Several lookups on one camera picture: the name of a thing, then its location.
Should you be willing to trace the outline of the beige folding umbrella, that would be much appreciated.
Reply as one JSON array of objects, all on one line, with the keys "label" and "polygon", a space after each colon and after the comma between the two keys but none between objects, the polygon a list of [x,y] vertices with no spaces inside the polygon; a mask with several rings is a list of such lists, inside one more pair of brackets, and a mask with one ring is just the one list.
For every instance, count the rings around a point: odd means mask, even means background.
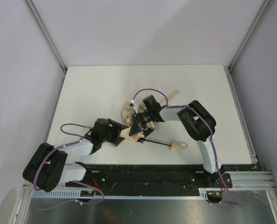
[{"label": "beige folding umbrella", "polygon": [[[135,98],[143,91],[157,92],[163,96],[163,99],[160,102],[157,102],[156,99],[150,95],[142,100],[141,103],[136,104]],[[179,93],[180,91],[178,89],[175,89],[169,95],[165,95],[161,91],[152,88],[139,90],[133,96],[131,101],[127,101],[124,104],[121,110],[122,123],[125,124],[127,128],[121,131],[120,137],[131,142],[150,142],[167,146],[171,151],[176,151],[177,149],[187,149],[188,145],[185,142],[172,141],[171,143],[164,143],[146,138],[155,130],[155,123],[163,121],[159,118],[159,110],[164,106],[167,106],[169,100],[173,99]]]}]

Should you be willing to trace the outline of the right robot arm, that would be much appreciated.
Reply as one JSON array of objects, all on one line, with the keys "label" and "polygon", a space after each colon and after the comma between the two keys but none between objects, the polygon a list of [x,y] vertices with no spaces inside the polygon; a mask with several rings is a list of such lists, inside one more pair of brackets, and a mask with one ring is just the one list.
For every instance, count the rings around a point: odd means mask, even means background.
[{"label": "right robot arm", "polygon": [[129,106],[133,107],[135,112],[132,116],[133,123],[129,136],[145,130],[149,122],[180,121],[189,136],[199,146],[204,170],[210,174],[220,172],[222,163],[219,162],[213,142],[216,121],[199,101],[194,100],[187,105],[161,106],[150,95],[143,99],[143,103],[146,106],[146,110],[139,112],[134,100],[130,101]]}]

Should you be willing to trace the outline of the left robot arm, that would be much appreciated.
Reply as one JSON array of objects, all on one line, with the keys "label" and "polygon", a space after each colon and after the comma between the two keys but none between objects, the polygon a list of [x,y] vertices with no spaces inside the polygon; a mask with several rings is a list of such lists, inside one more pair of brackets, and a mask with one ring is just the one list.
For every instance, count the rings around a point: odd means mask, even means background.
[{"label": "left robot arm", "polygon": [[42,143],[26,165],[22,177],[33,184],[35,191],[51,192],[59,184],[83,180],[87,168],[76,159],[97,152],[105,142],[118,146],[124,140],[122,131],[128,128],[112,119],[97,119],[93,127],[75,126],[89,131],[83,136],[66,133],[78,140],[63,145]]}]

